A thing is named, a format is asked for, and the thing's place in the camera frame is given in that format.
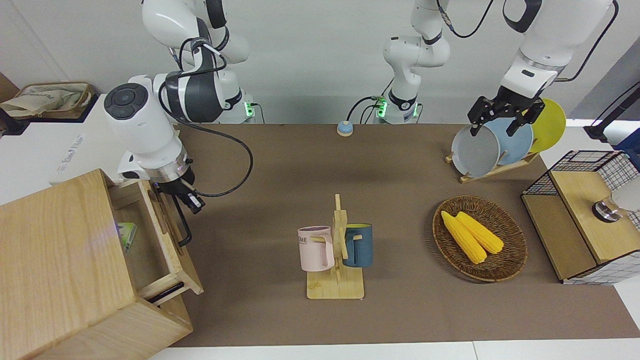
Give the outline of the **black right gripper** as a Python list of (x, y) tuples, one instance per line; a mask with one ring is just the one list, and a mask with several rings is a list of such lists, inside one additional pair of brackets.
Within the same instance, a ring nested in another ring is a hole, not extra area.
[(206, 205), (204, 200), (199, 197), (194, 190), (185, 185), (185, 183), (188, 183), (189, 186), (192, 186), (195, 183), (195, 174), (191, 167), (176, 180), (169, 182), (158, 182), (154, 180), (153, 183), (157, 184), (162, 192), (180, 199), (194, 215), (201, 212), (202, 208)]

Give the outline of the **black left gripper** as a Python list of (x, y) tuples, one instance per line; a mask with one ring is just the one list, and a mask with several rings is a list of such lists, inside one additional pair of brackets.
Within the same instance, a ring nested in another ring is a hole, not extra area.
[(476, 137), (484, 124), (498, 118), (513, 118), (506, 129), (508, 137), (514, 134), (523, 125), (532, 125), (546, 107), (539, 96), (528, 98), (505, 86), (500, 86), (494, 98), (479, 96), (467, 112), (470, 121), (470, 134)]

